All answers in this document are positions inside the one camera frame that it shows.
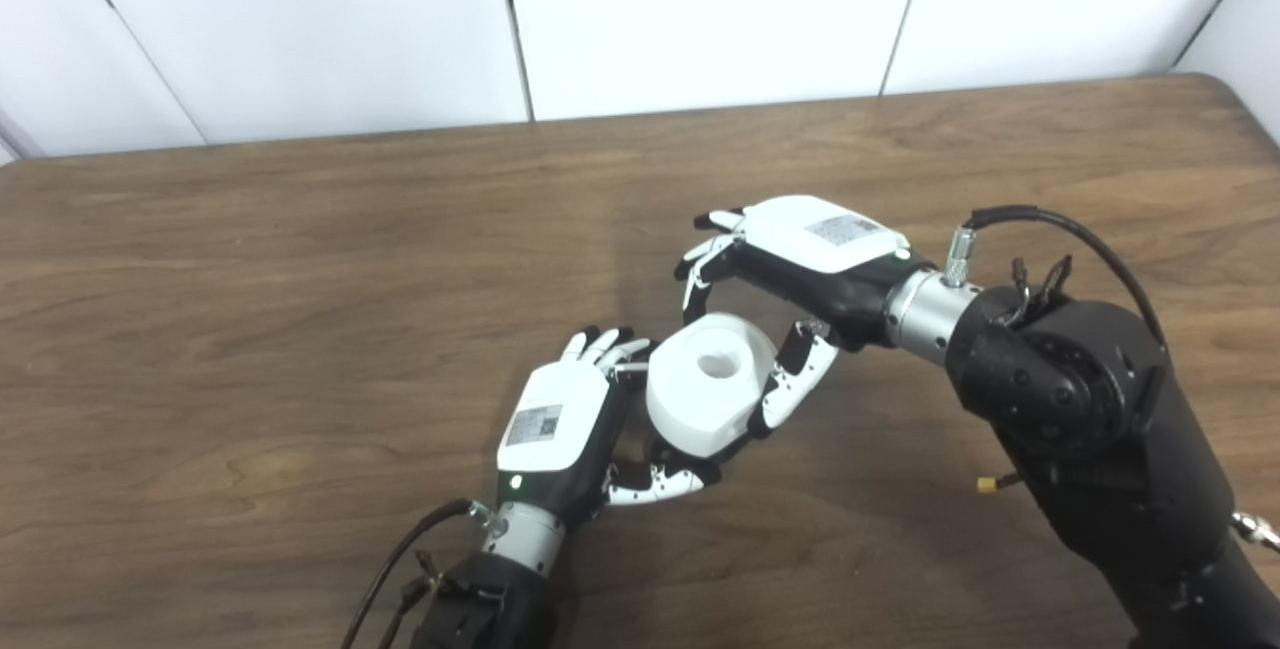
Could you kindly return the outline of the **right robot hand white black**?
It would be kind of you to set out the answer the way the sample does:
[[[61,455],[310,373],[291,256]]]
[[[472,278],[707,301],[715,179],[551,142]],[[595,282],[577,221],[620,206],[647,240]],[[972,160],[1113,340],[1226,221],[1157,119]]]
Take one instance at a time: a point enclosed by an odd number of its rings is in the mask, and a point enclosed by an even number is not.
[[[682,320],[707,314],[713,285],[737,279],[805,312],[786,335],[746,434],[768,438],[824,378],[841,349],[891,346],[890,300],[925,261],[901,233],[814,195],[782,195],[692,221],[716,236],[675,269]]]

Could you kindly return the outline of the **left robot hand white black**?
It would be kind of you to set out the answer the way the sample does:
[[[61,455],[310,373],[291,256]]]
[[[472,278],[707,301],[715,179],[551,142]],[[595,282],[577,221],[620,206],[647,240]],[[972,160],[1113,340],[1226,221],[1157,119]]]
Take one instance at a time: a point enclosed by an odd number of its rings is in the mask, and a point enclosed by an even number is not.
[[[663,442],[643,460],[614,453],[657,346],[631,326],[584,326],[558,358],[535,367],[498,445],[498,503],[530,506],[573,531],[608,506],[669,501],[721,483],[717,463]]]

